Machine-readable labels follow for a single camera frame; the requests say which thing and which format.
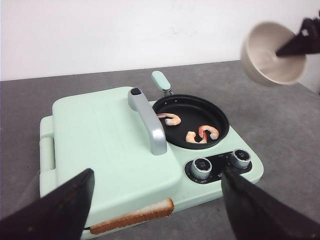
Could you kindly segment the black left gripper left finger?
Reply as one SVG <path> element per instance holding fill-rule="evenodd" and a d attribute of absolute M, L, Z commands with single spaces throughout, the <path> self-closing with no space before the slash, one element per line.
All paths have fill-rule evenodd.
<path fill-rule="evenodd" d="M 44 197 L 0 221 L 2 240 L 79 240 L 95 186 L 94 171 L 82 171 Z"/>

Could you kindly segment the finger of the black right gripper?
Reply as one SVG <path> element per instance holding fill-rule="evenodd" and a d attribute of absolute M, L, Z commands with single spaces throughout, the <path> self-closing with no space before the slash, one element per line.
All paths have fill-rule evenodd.
<path fill-rule="evenodd" d="M 320 53 L 320 18 L 304 18 L 297 35 L 294 35 L 276 52 L 277 57 Z"/>

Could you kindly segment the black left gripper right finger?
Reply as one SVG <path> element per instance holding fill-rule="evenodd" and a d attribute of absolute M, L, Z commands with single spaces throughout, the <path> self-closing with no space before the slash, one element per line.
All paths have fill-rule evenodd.
<path fill-rule="evenodd" d="M 228 219 L 238 240 L 318 240 L 320 225 L 233 171 L 222 170 Z"/>

